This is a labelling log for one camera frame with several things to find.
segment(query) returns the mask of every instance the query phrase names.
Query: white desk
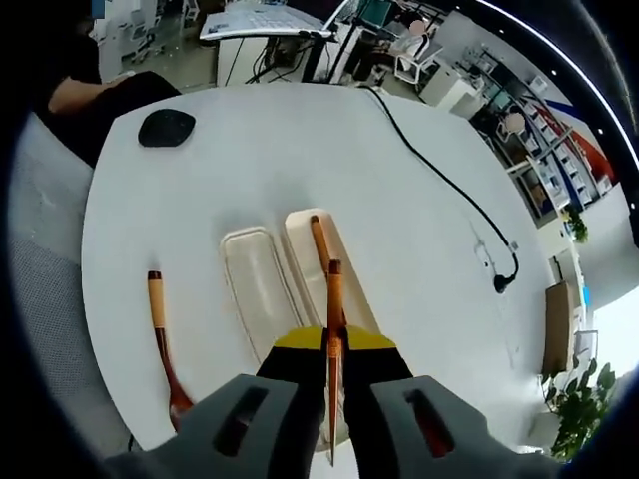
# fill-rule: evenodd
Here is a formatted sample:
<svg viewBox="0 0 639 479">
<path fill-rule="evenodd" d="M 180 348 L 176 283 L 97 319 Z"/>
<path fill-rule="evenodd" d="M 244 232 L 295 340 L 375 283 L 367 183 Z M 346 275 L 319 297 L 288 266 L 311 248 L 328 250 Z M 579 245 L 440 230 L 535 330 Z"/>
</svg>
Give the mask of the white desk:
<svg viewBox="0 0 639 479">
<path fill-rule="evenodd" d="M 220 240 L 263 226 L 274 233 L 286 266 L 284 219 L 311 207 L 332 213 L 379 327 L 412 372 L 434 376 L 478 407 L 497 438 L 513 442 L 527 432 L 543 354 L 544 290 L 551 284 L 534 224 L 466 121 L 385 98 L 415 146 L 518 243 L 517 281 L 506 294 L 495 293 L 475 253 L 478 237 L 506 274 L 510 253 L 406 149 L 368 92 L 258 85 L 133 111 L 114 123 L 95 172 L 82 281 L 102 376 L 142 447 L 173 434 L 147 271 L 163 273 L 173 362 L 186 391 L 201 400 L 258 368 L 225 284 Z M 189 112 L 198 124 L 176 149 L 144 149 L 138 129 L 161 107 Z M 337 470 L 352 471 L 352 461 L 347 442 Z M 314 463 L 312 476 L 323 474 L 325 462 Z"/>
<path fill-rule="evenodd" d="M 316 73 L 314 76 L 315 81 L 320 82 L 327 77 L 330 68 L 337 59 L 339 49 L 341 48 L 342 43 L 345 41 L 349 29 L 349 25 L 337 23 L 337 32 L 335 33 L 336 42 L 326 43 L 324 49 L 322 50 L 321 56 L 318 60 L 318 65 L 316 67 Z M 339 63 L 335 68 L 332 83 L 337 83 L 341 78 L 341 74 L 343 73 L 343 69 L 346 65 L 346 62 L 348 61 L 348 57 L 350 57 L 350 52 L 352 51 L 354 45 L 357 43 L 357 40 L 361 35 L 361 31 L 362 29 L 360 27 L 357 27 L 353 35 L 350 37 L 350 40 L 348 41 L 348 44 L 344 49 L 341 59 L 339 60 Z M 253 65 L 266 45 L 267 38 L 234 38 L 220 41 L 220 53 L 218 55 L 218 86 L 224 87 L 244 85 L 247 80 L 253 77 Z M 295 59 L 294 64 L 296 65 L 298 62 L 300 62 L 300 66 L 294 72 L 286 75 L 286 79 L 282 81 L 288 80 L 292 82 L 300 82 L 302 80 L 310 51 L 311 50 L 308 50 L 303 53 L 303 55 L 305 55 L 305 58 Z M 268 81 L 276 78 L 278 74 L 289 72 L 292 69 L 293 67 L 282 67 L 271 70 L 270 72 L 264 74 L 264 76 L 261 78 L 261 83 L 267 83 Z"/>
</svg>

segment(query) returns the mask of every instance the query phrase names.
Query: black mouse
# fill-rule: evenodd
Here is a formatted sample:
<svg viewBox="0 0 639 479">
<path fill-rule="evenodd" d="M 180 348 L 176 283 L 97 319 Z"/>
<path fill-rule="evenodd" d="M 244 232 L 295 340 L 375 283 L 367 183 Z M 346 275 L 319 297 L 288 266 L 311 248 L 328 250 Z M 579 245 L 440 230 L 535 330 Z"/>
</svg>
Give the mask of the black mouse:
<svg viewBox="0 0 639 479">
<path fill-rule="evenodd" d="M 188 113 L 165 108 L 145 119 L 138 141 L 147 148 L 178 147 L 189 138 L 195 126 L 196 119 Z"/>
</svg>

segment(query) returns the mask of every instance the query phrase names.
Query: blue panel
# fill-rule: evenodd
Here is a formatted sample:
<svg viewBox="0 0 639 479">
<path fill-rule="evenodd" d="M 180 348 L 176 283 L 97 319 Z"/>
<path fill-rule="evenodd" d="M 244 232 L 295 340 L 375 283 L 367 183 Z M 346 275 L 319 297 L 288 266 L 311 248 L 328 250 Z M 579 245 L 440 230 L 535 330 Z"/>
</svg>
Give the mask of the blue panel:
<svg viewBox="0 0 639 479">
<path fill-rule="evenodd" d="M 91 0 L 91 16 L 93 18 L 104 18 L 105 1 L 106 0 Z"/>
</svg>

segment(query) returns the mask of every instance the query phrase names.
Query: chopstick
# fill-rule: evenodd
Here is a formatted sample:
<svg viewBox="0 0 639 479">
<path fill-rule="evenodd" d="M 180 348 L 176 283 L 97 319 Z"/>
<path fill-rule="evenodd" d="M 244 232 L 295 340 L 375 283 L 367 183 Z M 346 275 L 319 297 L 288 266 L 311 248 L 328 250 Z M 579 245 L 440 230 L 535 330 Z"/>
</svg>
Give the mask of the chopstick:
<svg viewBox="0 0 639 479">
<path fill-rule="evenodd" d="M 316 243 L 316 249 L 318 250 L 319 263 L 323 270 L 326 280 L 328 280 L 328 264 L 330 262 L 330 255 L 328 253 L 328 246 L 326 245 L 326 236 L 323 233 L 323 227 L 321 226 L 320 218 L 317 215 L 311 217 L 311 232 L 313 233 L 313 240 Z M 343 310 L 341 311 L 341 326 L 346 326 L 346 315 Z"/>
<path fill-rule="evenodd" d="M 331 259 L 328 262 L 328 425 L 330 429 L 330 465 L 334 466 L 337 411 L 339 402 L 339 366 L 341 363 L 342 298 L 341 298 L 341 262 Z"/>
<path fill-rule="evenodd" d="M 193 401 L 184 392 L 178 381 L 169 357 L 169 343 L 167 341 L 166 318 L 164 311 L 164 288 L 162 274 L 159 271 L 149 271 L 149 302 L 151 303 L 151 319 L 156 333 L 156 341 L 160 357 L 169 381 L 169 417 L 176 432 L 180 428 L 180 417 L 193 407 Z"/>
</svg>

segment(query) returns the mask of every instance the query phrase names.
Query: cable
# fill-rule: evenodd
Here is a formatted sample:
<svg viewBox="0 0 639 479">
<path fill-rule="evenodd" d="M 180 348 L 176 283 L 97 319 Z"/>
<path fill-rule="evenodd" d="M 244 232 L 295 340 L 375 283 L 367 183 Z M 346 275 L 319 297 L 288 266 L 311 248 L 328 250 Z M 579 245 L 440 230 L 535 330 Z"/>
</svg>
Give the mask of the cable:
<svg viewBox="0 0 639 479">
<path fill-rule="evenodd" d="M 253 77 L 251 77 L 249 80 L 247 80 L 245 82 L 245 85 L 249 85 L 254 83 L 255 81 L 259 82 L 259 77 L 260 75 L 258 75 L 258 72 L 256 71 L 256 68 L 258 67 L 258 63 L 260 62 L 260 60 L 262 60 L 262 56 L 267 53 L 267 48 L 269 48 L 269 43 L 267 42 L 267 44 L 264 46 L 264 48 L 262 49 L 262 51 L 260 52 L 260 55 L 258 55 L 258 58 L 256 58 L 256 61 L 253 62 Z"/>
<path fill-rule="evenodd" d="M 244 45 L 244 38 L 240 42 L 240 46 L 238 47 L 238 51 L 236 52 L 236 58 L 233 59 L 233 63 L 231 64 L 231 70 L 229 70 L 229 75 L 227 76 L 227 82 L 224 84 L 226 87 L 229 85 L 229 80 L 231 79 L 231 74 L 233 73 L 233 69 L 236 67 L 236 62 L 238 61 L 238 56 L 240 55 L 240 50 L 242 50 L 242 46 Z"/>
<path fill-rule="evenodd" d="M 328 77 L 329 72 L 330 72 L 330 51 L 328 50 L 328 43 L 326 43 L 323 46 L 323 49 L 326 51 L 326 56 L 328 57 L 328 60 L 326 61 L 326 80 L 325 81 L 327 83 L 330 83 L 330 80 L 329 80 L 329 77 Z"/>
<path fill-rule="evenodd" d="M 275 78 L 273 78 L 273 79 L 269 80 L 269 83 L 275 82 L 275 81 L 280 80 L 280 79 L 282 79 L 282 80 L 287 80 L 287 79 L 286 79 L 286 78 L 284 78 L 284 77 L 285 77 L 285 76 L 287 76 L 287 75 L 290 75 L 291 73 L 294 73 L 294 72 L 295 72 L 295 71 L 296 71 L 296 70 L 300 67 L 300 65 L 302 64 L 302 61 L 304 60 L 304 52 L 305 52 L 306 50 L 308 50 L 308 49 L 309 49 L 310 47 L 312 47 L 312 46 L 313 46 L 313 45 L 310 45 L 310 46 L 307 46 L 307 47 L 304 47 L 304 48 L 299 49 L 299 50 L 296 52 L 296 55 L 299 55 L 299 54 L 301 54 L 301 55 L 300 55 L 300 58 L 298 59 L 298 62 L 296 63 L 296 65 L 295 65 L 295 66 L 294 66 L 291 70 L 288 70 L 288 71 L 287 71 L 287 72 L 285 72 L 285 73 L 280 73 L 280 74 L 278 74 Z"/>
<path fill-rule="evenodd" d="M 386 102 L 382 99 L 382 97 L 379 95 L 379 93 L 376 92 L 373 88 L 369 87 L 368 85 L 362 85 L 362 86 L 360 86 L 360 88 L 365 89 L 365 90 L 369 90 L 371 93 L 373 93 L 375 95 L 375 97 L 377 98 L 377 100 L 381 104 L 381 107 L 383 108 L 383 110 L 385 111 L 386 115 L 388 116 L 388 119 L 390 120 L 390 122 L 394 126 L 395 131 L 397 132 L 397 134 L 399 135 L 399 137 L 401 138 L 403 143 L 406 145 L 406 147 L 415 156 L 417 156 L 420 160 L 422 160 L 424 163 L 426 163 L 426 165 L 431 170 L 436 172 L 439 175 L 440 178 L 442 178 L 445 182 L 448 183 L 449 186 L 451 186 L 456 192 L 458 192 L 460 195 L 462 195 L 471 205 L 473 205 L 475 207 L 475 209 L 478 212 L 481 213 L 481 215 L 488 222 L 488 224 L 494 229 L 494 231 L 497 233 L 497 236 L 499 237 L 499 239 L 506 245 L 508 250 L 511 252 L 512 260 L 513 260 L 513 262 L 515 264 L 514 273 L 511 276 L 503 276 L 502 274 L 498 274 L 498 275 L 495 276 L 495 278 L 493 280 L 493 284 L 495 286 L 495 290 L 497 292 L 499 292 L 499 293 L 503 293 L 506 290 L 506 288 L 508 287 L 508 285 L 511 284 L 513 281 L 515 281 L 515 279 L 517 278 L 517 274 L 519 273 L 519 259 L 517 258 L 517 254 L 515 253 L 515 251 L 510 247 L 510 242 L 508 242 L 508 239 L 506 239 L 506 236 L 501 232 L 499 227 L 495 224 L 495 222 L 488 215 L 488 213 L 485 212 L 483 210 L 483 208 L 480 205 L 478 205 L 477 202 L 473 198 L 471 198 L 470 195 L 467 192 L 462 190 L 458 185 L 456 185 L 452 180 L 450 180 L 444 173 L 442 173 L 439 170 L 438 167 L 436 167 L 433 163 L 431 163 L 429 160 L 427 160 L 426 157 L 424 155 L 422 155 L 410 143 L 410 141 L 408 140 L 406 135 L 403 133 L 403 131 L 401 130 L 401 128 L 397 124 L 397 121 L 395 120 L 394 116 L 390 112 L 390 109 L 386 105 Z"/>
<path fill-rule="evenodd" d="M 269 55 L 273 55 L 273 51 L 269 50 L 269 44 L 267 43 L 267 47 L 264 51 L 264 54 L 262 55 L 262 59 L 260 60 L 260 63 L 258 64 L 258 75 L 256 76 L 256 83 L 260 82 L 260 77 L 266 73 L 267 71 L 271 70 L 273 68 L 273 66 L 269 66 L 266 69 L 263 70 L 264 66 L 267 64 L 267 57 Z"/>
</svg>

